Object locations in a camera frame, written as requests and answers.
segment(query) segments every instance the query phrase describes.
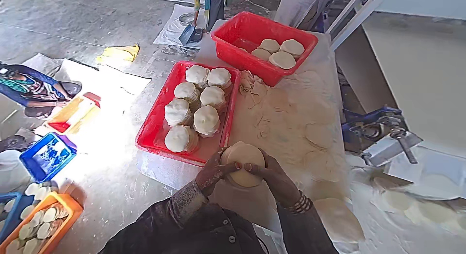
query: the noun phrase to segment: bracelet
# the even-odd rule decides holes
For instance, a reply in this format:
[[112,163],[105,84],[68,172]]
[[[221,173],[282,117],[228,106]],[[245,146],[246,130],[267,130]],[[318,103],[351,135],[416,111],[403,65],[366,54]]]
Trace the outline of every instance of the bracelet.
[[304,213],[311,209],[313,205],[312,201],[308,197],[306,197],[306,195],[304,195],[302,191],[299,191],[299,193],[300,197],[298,202],[296,202],[293,206],[287,208],[293,214]]

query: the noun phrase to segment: hand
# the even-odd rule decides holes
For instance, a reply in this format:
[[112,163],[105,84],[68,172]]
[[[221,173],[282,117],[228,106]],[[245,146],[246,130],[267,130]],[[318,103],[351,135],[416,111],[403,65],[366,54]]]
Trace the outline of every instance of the hand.
[[244,168],[250,173],[263,178],[275,199],[283,207],[291,207],[298,202],[301,194],[296,185],[283,171],[277,160],[260,149],[265,159],[265,168],[247,163]]
[[55,107],[64,108],[68,104],[68,101],[57,101]]
[[219,180],[224,179],[226,174],[241,169],[241,165],[238,162],[220,165],[220,158],[225,149],[219,149],[218,152],[215,152],[195,178],[196,184],[206,197],[212,194],[215,184]]

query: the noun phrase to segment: red plastic tray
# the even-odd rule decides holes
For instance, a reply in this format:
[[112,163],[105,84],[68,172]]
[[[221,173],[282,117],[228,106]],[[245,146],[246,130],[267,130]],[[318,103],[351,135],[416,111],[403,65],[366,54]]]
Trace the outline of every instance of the red plastic tray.
[[[293,74],[319,41],[309,32],[282,25],[250,12],[241,12],[232,17],[214,31],[211,37],[215,41],[219,59],[239,70],[250,70],[271,87],[274,87],[283,76]],[[288,39],[295,39],[304,46],[304,53],[291,69],[279,68],[250,54],[264,39],[275,39],[279,44]]]
[[175,63],[172,71],[168,75],[167,81],[165,82],[162,90],[155,100],[152,109],[147,115],[144,124],[142,125],[139,133],[136,136],[136,146],[140,150],[144,150],[157,155],[172,158],[178,161],[203,167],[207,160],[215,153],[219,147],[225,147],[228,144],[230,137],[230,131],[233,123],[233,112],[236,103],[236,94],[240,87],[241,74],[240,71],[232,67],[226,68],[232,75],[231,81],[233,89],[227,99],[227,109],[221,113],[220,116],[220,129],[221,131],[212,138],[200,138],[200,148],[195,152],[188,153],[174,153],[167,149],[165,146],[165,136],[171,127],[165,120],[165,105],[171,102],[175,98],[175,87],[186,82],[185,72],[192,65],[200,65],[209,69],[223,66],[207,66],[204,64],[179,61]]

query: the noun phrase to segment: white wall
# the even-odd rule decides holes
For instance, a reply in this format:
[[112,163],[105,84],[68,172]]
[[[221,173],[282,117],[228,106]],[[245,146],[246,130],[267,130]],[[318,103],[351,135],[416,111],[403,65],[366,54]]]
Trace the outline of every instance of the white wall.
[[384,0],[376,11],[466,19],[466,0]]

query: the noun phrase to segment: dustpan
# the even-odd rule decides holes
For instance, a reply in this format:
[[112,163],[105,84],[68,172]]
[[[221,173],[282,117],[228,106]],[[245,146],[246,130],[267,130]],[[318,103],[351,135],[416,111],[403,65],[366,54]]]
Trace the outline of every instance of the dustpan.
[[179,41],[183,46],[186,46],[189,43],[199,42],[202,39],[202,29],[195,28],[193,25],[189,24],[181,33]]

